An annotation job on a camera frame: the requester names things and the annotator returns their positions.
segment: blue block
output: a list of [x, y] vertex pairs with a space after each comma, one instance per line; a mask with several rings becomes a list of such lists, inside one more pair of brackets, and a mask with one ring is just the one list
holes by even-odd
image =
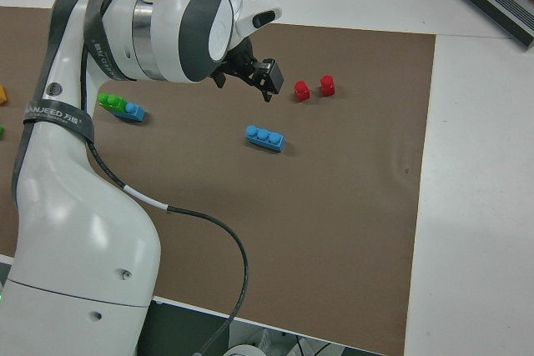
[[284, 150], [285, 138], [280, 133], [272, 133], [266, 129], [249, 125], [245, 132], [245, 137], [250, 143], [261, 146], [262, 148], [271, 149], [275, 152]]
[[126, 113], [110, 112], [112, 115], [128, 120], [143, 121], [144, 110], [141, 106], [133, 103], [126, 103]]

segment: yellow toy brick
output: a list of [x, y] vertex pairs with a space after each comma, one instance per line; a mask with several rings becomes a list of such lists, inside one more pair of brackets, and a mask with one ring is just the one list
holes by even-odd
[[0, 85], [0, 104], [7, 102], [8, 97], [6, 96], [6, 91], [4, 91], [3, 86]]

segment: white robotic arm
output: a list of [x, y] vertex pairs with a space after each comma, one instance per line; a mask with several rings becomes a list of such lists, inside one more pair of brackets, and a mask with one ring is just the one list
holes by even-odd
[[19, 233], [0, 301], [1, 355], [134, 354], [159, 238], [88, 164], [98, 89], [111, 79], [222, 86], [230, 74], [269, 101], [283, 78], [274, 60], [253, 57], [248, 35], [279, 16], [275, 0], [56, 1], [13, 174]]

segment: brown cardboard surface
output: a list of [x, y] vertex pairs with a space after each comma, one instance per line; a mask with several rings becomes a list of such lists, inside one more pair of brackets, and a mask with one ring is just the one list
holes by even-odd
[[[11, 169], [48, 14], [0, 8], [0, 84], [9, 98], [0, 106], [0, 253], [9, 256]], [[131, 187], [235, 229], [251, 264], [240, 317], [401, 355], [434, 41], [271, 25], [253, 36], [255, 56], [276, 58], [285, 75], [271, 103], [234, 78], [224, 89], [209, 80], [109, 83], [101, 92], [148, 116], [124, 123], [98, 108], [97, 148]], [[323, 75], [334, 77], [335, 96], [320, 96]], [[293, 94], [299, 80], [312, 92], [304, 103]], [[283, 133], [284, 152], [248, 144], [250, 124]], [[155, 294], [228, 313], [242, 279], [231, 239], [209, 223], [145, 209], [162, 244]]]

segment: metal ring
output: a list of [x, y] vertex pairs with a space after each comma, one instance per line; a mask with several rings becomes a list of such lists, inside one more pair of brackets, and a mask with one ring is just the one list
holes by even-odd
[[137, 0], [132, 18], [133, 51], [147, 77], [158, 81], [166, 81], [161, 75], [152, 49], [150, 24], [152, 22], [152, 4]]

